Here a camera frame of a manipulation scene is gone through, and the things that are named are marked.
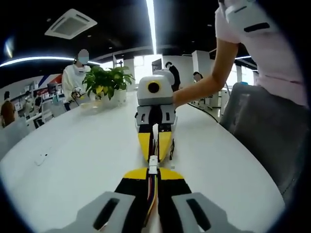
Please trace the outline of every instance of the ceiling light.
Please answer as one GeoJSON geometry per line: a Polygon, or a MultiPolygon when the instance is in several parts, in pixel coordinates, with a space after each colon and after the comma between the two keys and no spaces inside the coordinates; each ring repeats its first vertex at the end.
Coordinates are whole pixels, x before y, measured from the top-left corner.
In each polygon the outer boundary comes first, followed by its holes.
{"type": "Polygon", "coordinates": [[[154,54],[156,54],[156,21],[155,21],[154,1],[146,0],[146,3],[148,8],[148,16],[151,30],[152,48],[154,54]]]}
{"type": "MultiPolygon", "coordinates": [[[[26,61],[34,61],[34,60],[63,60],[63,61],[73,61],[73,58],[70,57],[52,57],[52,56],[40,56],[40,57],[24,57],[24,58],[19,58],[19,59],[15,59],[12,61],[8,61],[5,63],[2,63],[0,65],[0,67],[4,67],[4,66],[8,66],[8,65],[12,65],[15,63],[19,63],[19,62],[26,62],[26,61]]],[[[94,65],[100,65],[101,63],[98,62],[91,62],[89,61],[88,63],[90,64],[94,64],[94,65]]]]}
{"type": "Polygon", "coordinates": [[[251,56],[236,57],[235,60],[244,59],[244,58],[251,58],[251,56]]]}

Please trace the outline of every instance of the flower pot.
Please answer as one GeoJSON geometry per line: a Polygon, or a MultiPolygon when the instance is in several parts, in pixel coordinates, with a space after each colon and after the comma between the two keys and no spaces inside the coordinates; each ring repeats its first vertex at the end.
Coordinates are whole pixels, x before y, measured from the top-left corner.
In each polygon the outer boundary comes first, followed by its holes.
{"type": "Polygon", "coordinates": [[[102,107],[111,109],[126,103],[126,90],[115,90],[113,97],[109,100],[108,95],[102,93],[102,107]]]}

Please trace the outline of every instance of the white coat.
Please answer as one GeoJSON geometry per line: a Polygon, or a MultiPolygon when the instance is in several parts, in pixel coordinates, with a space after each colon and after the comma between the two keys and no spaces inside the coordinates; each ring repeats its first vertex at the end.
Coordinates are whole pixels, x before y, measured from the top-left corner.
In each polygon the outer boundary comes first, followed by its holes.
{"type": "Polygon", "coordinates": [[[62,89],[66,101],[72,100],[71,93],[77,87],[81,88],[81,94],[86,92],[86,86],[82,84],[82,81],[90,70],[89,66],[77,67],[75,64],[69,65],[64,69],[62,89]]]}

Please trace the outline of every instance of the potted plant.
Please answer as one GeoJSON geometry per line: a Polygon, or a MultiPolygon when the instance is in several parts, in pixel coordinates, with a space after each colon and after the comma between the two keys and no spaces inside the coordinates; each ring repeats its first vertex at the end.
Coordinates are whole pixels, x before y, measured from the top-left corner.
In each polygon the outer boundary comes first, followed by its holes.
{"type": "Polygon", "coordinates": [[[86,85],[86,92],[100,99],[105,106],[116,106],[119,102],[125,101],[127,84],[132,84],[132,74],[125,74],[128,67],[116,67],[104,70],[95,66],[86,73],[83,84],[86,85]]]}

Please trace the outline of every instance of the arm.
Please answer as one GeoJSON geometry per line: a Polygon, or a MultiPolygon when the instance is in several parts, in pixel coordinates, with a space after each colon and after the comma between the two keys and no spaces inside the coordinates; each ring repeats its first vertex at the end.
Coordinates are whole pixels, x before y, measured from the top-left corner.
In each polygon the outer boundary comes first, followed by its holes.
{"type": "Polygon", "coordinates": [[[238,53],[240,38],[231,30],[227,20],[218,8],[215,12],[217,50],[214,67],[209,76],[173,94],[176,107],[210,96],[223,88],[238,53]]]}
{"type": "Polygon", "coordinates": [[[223,88],[238,53],[238,44],[217,39],[216,58],[212,73],[199,82],[173,94],[176,107],[210,96],[223,88]]]}
{"type": "Polygon", "coordinates": [[[62,76],[62,89],[65,96],[66,101],[72,100],[71,93],[74,89],[74,86],[71,84],[69,80],[68,73],[66,69],[64,69],[63,76],[62,76]]]}

